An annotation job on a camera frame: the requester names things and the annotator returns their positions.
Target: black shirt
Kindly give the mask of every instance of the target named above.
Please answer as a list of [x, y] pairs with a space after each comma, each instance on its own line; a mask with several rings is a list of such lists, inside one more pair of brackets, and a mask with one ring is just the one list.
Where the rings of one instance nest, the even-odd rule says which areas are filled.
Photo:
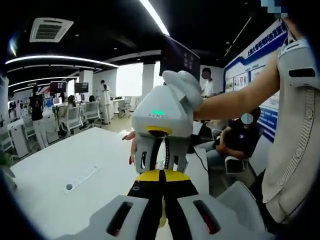
[[33, 95], [32, 97], [30, 97], [29, 106], [32, 108], [32, 121], [41, 120], [43, 118], [43, 104], [44, 101], [40, 95]]
[[226, 147], [243, 152], [248, 158], [251, 157], [259, 140], [259, 127], [250, 125], [249, 128], [245, 128], [240, 118], [231, 122], [229, 127], [231, 130], [224, 137]]

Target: person's hand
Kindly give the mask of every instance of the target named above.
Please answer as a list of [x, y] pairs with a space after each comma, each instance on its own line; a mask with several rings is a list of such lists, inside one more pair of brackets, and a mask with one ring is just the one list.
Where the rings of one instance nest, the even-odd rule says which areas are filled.
[[131, 150], [130, 150], [130, 158], [129, 158], [129, 164], [133, 164], [135, 162], [135, 153], [137, 151], [137, 140], [136, 140], [136, 132], [132, 131], [128, 135], [124, 136], [122, 140], [132, 140], [131, 143]]
[[219, 145], [217, 145], [216, 147], [215, 147], [215, 150], [218, 152], [218, 153], [220, 153], [220, 154], [223, 154], [224, 152], [225, 152], [225, 150], [226, 150], [226, 145], [224, 144], [224, 143], [220, 143]]

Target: black ceiling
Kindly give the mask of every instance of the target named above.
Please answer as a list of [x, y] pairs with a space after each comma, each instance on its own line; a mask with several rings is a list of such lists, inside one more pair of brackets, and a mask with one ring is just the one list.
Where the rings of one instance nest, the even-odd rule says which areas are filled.
[[[9, 47], [2, 61], [32, 55], [63, 55], [105, 61], [111, 58], [162, 48], [162, 34], [139, 0], [73, 0], [25, 1], [12, 6], [14, 16], [6, 17], [7, 40], [14, 40], [16, 56]], [[198, 50], [201, 63], [224, 67], [268, 26], [272, 14], [258, 7], [259, 0], [149, 0], [172, 38], [190, 49]], [[249, 24], [229, 48], [250, 16]], [[74, 22], [59, 43], [29, 42], [35, 18], [59, 18]], [[113, 62], [122, 65], [132, 62], [159, 60], [159, 56], [125, 59]], [[109, 67], [78, 61], [48, 61], [43, 59], [5, 65], [10, 84], [30, 79], [68, 76], [81, 67], [27, 67], [30, 65], [72, 65], [90, 68]]]

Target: air conditioning vent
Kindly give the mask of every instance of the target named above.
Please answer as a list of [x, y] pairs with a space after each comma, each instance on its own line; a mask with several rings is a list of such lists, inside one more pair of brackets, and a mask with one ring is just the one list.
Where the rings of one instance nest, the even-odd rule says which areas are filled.
[[34, 42], [50, 42], [58, 43], [74, 24], [73, 21], [40, 17], [33, 22], [30, 43]]

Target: white label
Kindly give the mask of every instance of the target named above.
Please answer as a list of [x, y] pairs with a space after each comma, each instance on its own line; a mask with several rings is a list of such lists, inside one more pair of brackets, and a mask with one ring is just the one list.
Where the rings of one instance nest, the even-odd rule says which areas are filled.
[[89, 177], [91, 177], [97, 171], [98, 171], [98, 166], [97, 165], [94, 165], [94, 166], [86, 169], [78, 177], [75, 177], [74, 179], [72, 179], [69, 182], [67, 182], [65, 184], [65, 186], [63, 186], [64, 187], [64, 193], [66, 195], [71, 193], [74, 189], [76, 189], [80, 184], [82, 184], [85, 180], [87, 180]]

